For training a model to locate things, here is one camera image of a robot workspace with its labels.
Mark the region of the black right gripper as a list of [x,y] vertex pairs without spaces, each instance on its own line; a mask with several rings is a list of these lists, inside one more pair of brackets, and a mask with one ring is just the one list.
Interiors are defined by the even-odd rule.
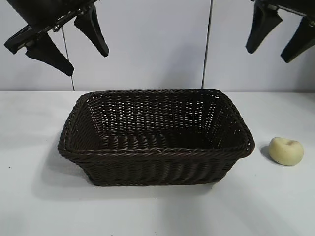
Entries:
[[246,49],[253,54],[266,36],[283,20],[278,10],[302,16],[302,20],[286,47],[282,59],[289,63],[301,53],[315,45],[315,1],[314,0],[253,0],[254,11],[251,31]]

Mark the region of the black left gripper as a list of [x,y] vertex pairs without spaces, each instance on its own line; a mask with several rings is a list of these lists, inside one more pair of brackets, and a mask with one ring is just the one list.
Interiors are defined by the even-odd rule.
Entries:
[[74,25],[94,44],[103,57],[109,48],[102,35],[94,0],[9,0],[9,5],[28,23],[5,42],[13,54],[26,45],[26,56],[46,63],[67,76],[72,76],[74,67],[59,51],[48,31],[61,27],[80,13]]

